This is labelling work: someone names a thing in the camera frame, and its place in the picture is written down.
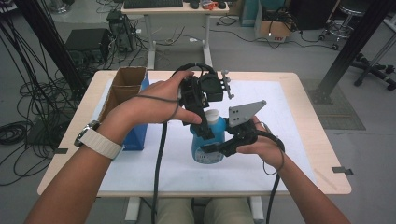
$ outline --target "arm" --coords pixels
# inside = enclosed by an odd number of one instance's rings
[[[254,118],[254,122],[258,130],[265,131],[257,118]],[[255,144],[239,147],[237,151],[258,154],[266,163],[275,168],[281,167],[281,153],[283,152],[270,139],[259,137]],[[284,159],[284,165],[278,173],[296,202],[305,223],[350,223],[286,154],[284,154]]]
[[[142,94],[175,100],[179,83],[192,74],[179,72],[167,81],[150,85]],[[97,132],[120,145],[135,125],[164,122],[176,106],[177,103],[136,97],[113,109]],[[174,119],[201,122],[198,115],[182,108]],[[25,223],[84,223],[110,163],[111,159],[81,147],[44,190]]]

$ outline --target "gray floor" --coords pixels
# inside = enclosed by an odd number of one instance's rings
[[[254,39],[252,28],[243,28],[239,24],[232,26],[216,26],[218,18],[212,19],[212,29],[232,31],[245,39]],[[24,19],[14,15],[14,22],[29,44],[39,51],[35,35]],[[75,24],[57,23],[59,32],[64,40],[72,29],[106,27],[106,24]],[[176,27],[161,29],[155,34],[157,39],[172,37]],[[159,48],[157,70],[175,70],[184,63],[201,61],[203,55],[197,42],[190,42],[191,35],[202,39],[202,28],[187,27],[183,36],[172,47]],[[320,31],[306,31],[304,37],[315,39]],[[381,24],[371,40],[363,49],[363,53],[373,58],[377,51],[387,41],[393,32]],[[312,45],[301,40],[299,34],[293,34],[289,40],[298,41],[304,45]],[[332,38],[316,43],[331,46]],[[246,42],[229,33],[210,34],[210,47],[215,69],[231,71],[266,71],[293,72],[300,78],[322,79],[329,70],[338,51],[322,47],[302,48],[295,43],[281,45],[276,49],[264,42]],[[17,70],[10,60],[3,45],[0,45],[0,125],[21,120],[16,113],[19,88],[23,84]],[[133,65],[144,65],[146,52]],[[392,48],[383,64],[395,64],[396,48]],[[49,67],[55,73],[52,62]],[[337,131],[326,130],[332,146],[341,164],[351,168],[354,175],[348,177],[352,186],[352,193],[343,196],[330,196],[337,206],[349,217],[352,223],[394,223],[396,219],[396,180],[393,179],[396,170],[396,91],[387,91],[387,85],[376,77],[367,77],[360,87],[355,87],[361,70],[349,68],[339,82],[339,86],[346,98],[356,110],[366,131]],[[0,146],[1,160],[11,153],[15,146]],[[25,158],[25,165],[36,162],[31,156]],[[6,162],[0,168],[0,182],[8,182],[15,178],[12,175],[13,162]],[[22,223],[27,213],[38,198],[37,186],[44,172],[24,178],[17,183],[0,187],[0,222],[4,224]],[[263,197],[263,209],[266,210],[268,198]],[[124,198],[99,198],[93,206],[87,223],[121,223],[125,214],[126,200]],[[149,209],[141,206],[138,223],[149,223]],[[304,223],[292,199],[287,196],[275,198],[272,213],[272,223]]]

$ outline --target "hand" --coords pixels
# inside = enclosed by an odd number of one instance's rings
[[[166,81],[159,81],[149,85],[139,95],[176,101],[180,82],[185,77],[193,76],[191,71],[180,71]],[[201,117],[178,106],[178,102],[165,102],[158,99],[135,97],[119,106],[123,113],[137,123],[162,123],[168,119],[179,119],[188,123],[199,124]]]
[[[253,122],[256,124],[257,130],[266,132],[256,116],[253,117]],[[238,147],[236,151],[243,154],[257,154],[260,156],[260,158],[262,158],[263,161],[269,165],[272,165],[276,169],[282,166],[281,153],[283,152],[279,149],[274,141],[263,136],[259,136],[254,144]]]

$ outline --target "white watch strap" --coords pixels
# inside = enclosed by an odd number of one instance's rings
[[[80,141],[90,149],[113,160],[120,153],[122,147],[103,137],[96,131],[89,129]]]

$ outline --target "beige pants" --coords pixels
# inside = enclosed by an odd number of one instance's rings
[[[158,201],[157,224],[193,224],[191,199]],[[213,198],[205,209],[205,224],[253,224],[246,198]]]

